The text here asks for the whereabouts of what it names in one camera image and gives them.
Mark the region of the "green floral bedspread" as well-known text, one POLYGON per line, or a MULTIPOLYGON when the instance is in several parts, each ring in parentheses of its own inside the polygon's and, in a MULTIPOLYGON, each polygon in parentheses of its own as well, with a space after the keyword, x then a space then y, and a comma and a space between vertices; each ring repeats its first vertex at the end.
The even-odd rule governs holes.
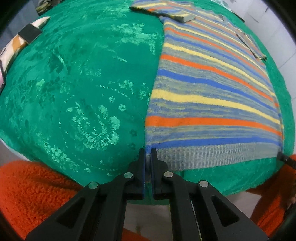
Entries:
MULTIPOLYGON (((147 148, 145 120, 164 43, 155 14, 134 1, 65 1, 46 13, 43 32, 17 56, 1 94, 1 140, 81 185, 111 181, 147 148)), ((260 39, 212 1, 188 1, 224 15, 250 35, 276 94, 283 151, 292 154, 295 122, 285 81, 260 39)), ((281 167, 272 158, 170 171, 207 180, 225 195, 256 187, 281 167)))

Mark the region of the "orange fuzzy sleeve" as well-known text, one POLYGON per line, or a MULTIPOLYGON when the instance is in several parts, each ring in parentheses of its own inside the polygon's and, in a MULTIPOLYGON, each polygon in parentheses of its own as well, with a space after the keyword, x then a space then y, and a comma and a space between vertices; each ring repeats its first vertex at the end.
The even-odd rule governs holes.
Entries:
MULTIPOLYGON (((21 240, 84 187, 43 164, 14 161, 1 167, 1 217, 21 240)), ((121 240, 142 240, 123 228, 121 240)))
POLYGON ((260 196, 250 219, 269 238, 295 240, 295 225, 291 233, 279 233, 285 218, 295 206, 295 169, 285 164, 263 184, 247 192, 260 196))

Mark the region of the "orange fuzzy sleeve left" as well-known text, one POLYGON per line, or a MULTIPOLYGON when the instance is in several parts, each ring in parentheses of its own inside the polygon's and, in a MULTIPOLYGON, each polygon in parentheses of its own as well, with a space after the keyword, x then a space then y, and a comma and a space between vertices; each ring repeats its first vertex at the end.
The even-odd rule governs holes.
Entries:
MULTIPOLYGON (((14 161, 1 167, 1 217, 21 240, 84 187, 43 164, 14 161)), ((142 240, 123 228, 121 240, 142 240)))

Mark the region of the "black phone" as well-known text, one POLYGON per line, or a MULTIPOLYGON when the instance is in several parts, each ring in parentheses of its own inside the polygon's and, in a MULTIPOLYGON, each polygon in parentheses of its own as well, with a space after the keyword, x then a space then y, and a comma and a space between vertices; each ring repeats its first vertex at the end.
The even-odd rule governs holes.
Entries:
POLYGON ((33 24, 25 25, 19 32, 18 35, 27 43, 31 44, 37 37, 41 35, 42 31, 35 27, 33 24))

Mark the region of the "orange fuzzy sleeve right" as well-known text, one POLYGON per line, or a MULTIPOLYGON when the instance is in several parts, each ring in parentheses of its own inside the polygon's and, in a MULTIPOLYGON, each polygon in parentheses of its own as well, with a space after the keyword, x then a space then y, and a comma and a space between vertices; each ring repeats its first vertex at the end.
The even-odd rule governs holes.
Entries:
POLYGON ((295 225, 291 233, 279 233, 285 218, 295 206, 295 169, 285 164, 263 184, 247 192, 260 196, 250 219, 269 238, 295 240, 295 225))

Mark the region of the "striped knit sweater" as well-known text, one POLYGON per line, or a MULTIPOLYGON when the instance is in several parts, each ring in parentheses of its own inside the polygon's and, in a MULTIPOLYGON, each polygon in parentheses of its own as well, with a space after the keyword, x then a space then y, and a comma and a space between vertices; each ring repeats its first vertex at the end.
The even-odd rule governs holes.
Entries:
POLYGON ((157 15, 164 30, 147 148, 173 170, 272 158, 282 150, 278 99, 250 35, 188 1, 134 1, 131 8, 157 15))

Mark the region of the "cream orange folded cloth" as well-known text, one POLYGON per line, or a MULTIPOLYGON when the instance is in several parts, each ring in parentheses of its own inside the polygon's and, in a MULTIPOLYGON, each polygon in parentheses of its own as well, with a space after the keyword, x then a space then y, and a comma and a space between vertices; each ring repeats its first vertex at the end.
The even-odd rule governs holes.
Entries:
MULTIPOLYGON (((46 25, 46 23, 49 21, 50 16, 42 17, 31 24, 33 24, 35 27, 41 28, 46 25)), ((1 64, 4 71, 4 74, 7 74, 8 69, 10 68, 11 64, 13 63, 16 56, 22 51, 23 48, 25 48, 27 44, 19 35, 18 33, 8 42, 8 44, 4 47, 3 51, 1 52, 1 64)))

